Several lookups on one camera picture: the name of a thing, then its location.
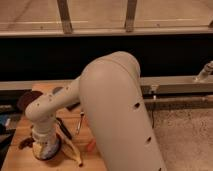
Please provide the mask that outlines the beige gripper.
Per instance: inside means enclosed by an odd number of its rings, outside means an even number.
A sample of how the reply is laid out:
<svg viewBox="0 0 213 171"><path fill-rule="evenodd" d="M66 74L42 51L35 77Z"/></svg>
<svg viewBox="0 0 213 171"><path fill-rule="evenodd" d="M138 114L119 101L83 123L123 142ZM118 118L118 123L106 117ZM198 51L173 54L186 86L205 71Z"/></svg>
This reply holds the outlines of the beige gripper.
<svg viewBox="0 0 213 171"><path fill-rule="evenodd" d="M44 144L56 141L56 130L54 125L46 126L34 124L32 128L32 137L36 142L33 143L33 153L36 157L43 157L45 155Z"/></svg>

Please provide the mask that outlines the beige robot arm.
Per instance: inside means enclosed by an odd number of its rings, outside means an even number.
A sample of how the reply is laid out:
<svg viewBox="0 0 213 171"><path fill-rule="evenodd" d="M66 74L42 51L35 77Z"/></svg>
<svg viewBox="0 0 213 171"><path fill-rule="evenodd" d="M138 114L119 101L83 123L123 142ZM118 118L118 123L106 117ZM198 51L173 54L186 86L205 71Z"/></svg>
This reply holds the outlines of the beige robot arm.
<svg viewBox="0 0 213 171"><path fill-rule="evenodd" d="M56 111L79 103L108 171L167 171L140 88L140 65L123 51L90 62L60 90L30 103L33 153L45 160L57 149Z"/></svg>

